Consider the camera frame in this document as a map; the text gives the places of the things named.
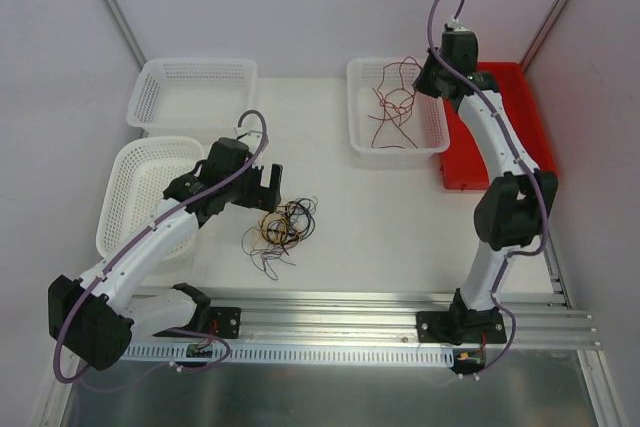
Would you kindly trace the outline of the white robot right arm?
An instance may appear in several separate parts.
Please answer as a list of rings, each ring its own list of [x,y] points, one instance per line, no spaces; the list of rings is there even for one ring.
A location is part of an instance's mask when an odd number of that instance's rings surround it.
[[[534,239],[548,235],[548,216],[558,188],[519,140],[494,77],[477,68],[478,41],[462,27],[448,27],[430,48],[414,82],[417,92],[448,101],[470,131],[483,159],[489,186],[474,210],[479,245],[471,270],[445,311],[416,315],[420,342],[452,345],[504,344],[497,295],[516,256],[529,256]]]

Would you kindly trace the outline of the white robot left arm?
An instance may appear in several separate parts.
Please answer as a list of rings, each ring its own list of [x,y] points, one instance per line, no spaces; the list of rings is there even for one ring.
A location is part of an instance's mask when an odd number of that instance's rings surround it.
[[[153,297],[137,299],[134,294],[179,243],[227,205],[275,210],[282,167],[273,165],[268,186],[262,186],[258,161],[267,144],[267,134],[256,131],[217,140],[206,159],[170,182],[155,213],[123,246],[77,279],[61,275],[50,284],[48,328],[55,341],[53,367],[59,381],[70,380],[61,370],[63,350],[103,371],[138,339],[210,334],[210,300],[197,288],[178,283]]]

